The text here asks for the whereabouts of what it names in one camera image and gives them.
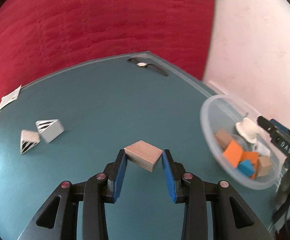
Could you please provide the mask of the black wrist watch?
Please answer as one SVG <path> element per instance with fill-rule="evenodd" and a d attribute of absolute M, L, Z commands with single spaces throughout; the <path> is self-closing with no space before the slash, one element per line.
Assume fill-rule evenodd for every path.
<path fill-rule="evenodd" d="M 168 77 L 168 73 L 162 69 L 161 67 L 157 66 L 156 64 L 153 64 L 153 63 L 146 63 L 146 62 L 143 62 L 143 61 L 140 61 L 138 58 L 136 57 L 131 57 L 129 59 L 127 59 L 128 62 L 130 63 L 134 63 L 136 66 L 140 67 L 140 68 L 149 68 L 149 69 L 152 69 L 153 71 L 165 76 L 165 77 Z"/>

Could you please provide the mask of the light beige wooden block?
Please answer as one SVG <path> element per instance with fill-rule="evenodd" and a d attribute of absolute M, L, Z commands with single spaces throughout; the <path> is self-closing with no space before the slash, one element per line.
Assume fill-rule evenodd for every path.
<path fill-rule="evenodd" d="M 272 167 L 273 164 L 269 156 L 260 156 L 257 160 L 256 177 L 267 176 Z"/>

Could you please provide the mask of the brown wooden cube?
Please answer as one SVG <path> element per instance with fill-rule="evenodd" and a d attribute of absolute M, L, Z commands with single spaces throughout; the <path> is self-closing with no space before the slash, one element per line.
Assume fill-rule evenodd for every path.
<path fill-rule="evenodd" d="M 124 151 L 131 162 L 149 172 L 153 172 L 163 153 L 163 150 L 160 148 L 142 140 L 126 146 Z"/>

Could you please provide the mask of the small white labelled box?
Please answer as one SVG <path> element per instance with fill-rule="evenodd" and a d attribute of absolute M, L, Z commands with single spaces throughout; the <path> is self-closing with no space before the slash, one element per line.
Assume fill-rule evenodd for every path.
<path fill-rule="evenodd" d="M 261 156 L 270 157 L 271 155 L 271 150 L 260 141 L 257 141 L 255 144 L 252 145 L 252 150 L 253 152 L 257 152 Z"/>

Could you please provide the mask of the orange textured block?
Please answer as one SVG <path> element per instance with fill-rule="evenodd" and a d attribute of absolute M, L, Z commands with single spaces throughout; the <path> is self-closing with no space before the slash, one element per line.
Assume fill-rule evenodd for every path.
<path fill-rule="evenodd" d="M 243 148 L 235 141 L 231 140 L 223 152 L 223 157 L 233 168 L 237 168 L 243 153 Z"/>

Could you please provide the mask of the tan wooden square block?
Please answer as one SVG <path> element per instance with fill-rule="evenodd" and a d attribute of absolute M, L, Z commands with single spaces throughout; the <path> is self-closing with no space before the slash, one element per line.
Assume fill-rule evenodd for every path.
<path fill-rule="evenodd" d="M 219 146 L 225 150 L 227 146 L 230 144 L 230 142 L 233 140 L 232 135 L 225 131 L 224 129 L 218 130 L 215 134 L 214 137 L 219 144 Z"/>

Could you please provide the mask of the blue block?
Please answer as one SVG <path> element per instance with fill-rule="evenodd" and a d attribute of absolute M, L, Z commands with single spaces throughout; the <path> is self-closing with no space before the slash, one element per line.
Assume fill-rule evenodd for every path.
<path fill-rule="evenodd" d="M 240 172 L 242 172 L 242 174 L 244 174 L 247 177 L 252 176 L 255 172 L 254 166 L 249 159 L 241 161 L 238 164 L 237 168 Z"/>

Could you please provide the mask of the orange triangular block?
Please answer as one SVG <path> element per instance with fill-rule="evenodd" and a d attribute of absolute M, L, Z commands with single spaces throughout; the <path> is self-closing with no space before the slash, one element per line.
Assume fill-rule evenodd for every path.
<path fill-rule="evenodd" d="M 250 179 L 255 179 L 256 172 L 257 172 L 257 164 L 258 164 L 258 153 L 257 152 L 243 152 L 241 160 L 240 161 L 246 161 L 249 160 L 254 169 L 254 173 L 249 176 Z"/>

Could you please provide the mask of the white striped triangular block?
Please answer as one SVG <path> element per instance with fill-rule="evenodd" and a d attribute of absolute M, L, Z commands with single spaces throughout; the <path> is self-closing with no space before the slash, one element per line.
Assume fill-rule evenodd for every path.
<path fill-rule="evenodd" d="M 46 143 L 50 143 L 65 131 L 59 119 L 38 120 L 35 125 L 38 133 Z"/>

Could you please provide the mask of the white triangular prism block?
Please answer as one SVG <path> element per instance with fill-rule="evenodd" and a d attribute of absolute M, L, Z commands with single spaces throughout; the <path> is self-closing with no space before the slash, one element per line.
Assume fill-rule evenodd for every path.
<path fill-rule="evenodd" d="M 40 135 L 38 132 L 23 129 L 20 135 L 20 154 L 26 153 L 39 143 Z"/>

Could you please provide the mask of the red quilted mattress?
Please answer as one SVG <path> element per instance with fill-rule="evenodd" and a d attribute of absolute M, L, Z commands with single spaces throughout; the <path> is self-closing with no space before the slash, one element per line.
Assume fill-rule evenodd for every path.
<path fill-rule="evenodd" d="M 151 51 L 201 79 L 215 0 L 6 0 L 0 101 L 19 86 L 92 59 Z"/>

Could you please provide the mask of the clear plastic bowl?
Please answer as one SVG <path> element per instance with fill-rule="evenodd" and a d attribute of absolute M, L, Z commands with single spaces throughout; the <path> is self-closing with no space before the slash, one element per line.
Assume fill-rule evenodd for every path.
<path fill-rule="evenodd" d="M 263 190 L 272 185 L 278 185 L 282 177 L 282 162 L 279 159 L 278 151 L 270 144 L 269 135 L 261 128 L 261 132 L 257 135 L 257 141 L 271 150 L 272 170 L 267 176 L 250 179 L 242 174 L 238 168 L 233 168 L 223 157 L 224 150 L 217 143 L 214 134 L 218 130 L 224 129 L 243 148 L 243 152 L 253 152 L 253 144 L 247 142 L 238 134 L 235 123 L 241 122 L 243 118 L 249 118 L 257 124 L 259 116 L 260 113 L 248 103 L 224 94 L 208 98 L 203 103 L 200 111 L 202 132 L 214 159 L 236 182 L 253 190 Z"/>

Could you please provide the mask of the white paper leaflet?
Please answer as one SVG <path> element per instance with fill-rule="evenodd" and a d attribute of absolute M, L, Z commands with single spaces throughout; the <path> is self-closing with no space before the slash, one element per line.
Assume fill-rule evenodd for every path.
<path fill-rule="evenodd" d="M 21 88 L 22 86 L 19 86 L 17 89 L 1 98 L 0 111 L 1 109 L 3 109 L 3 107 L 7 106 L 9 103 L 18 99 Z"/>

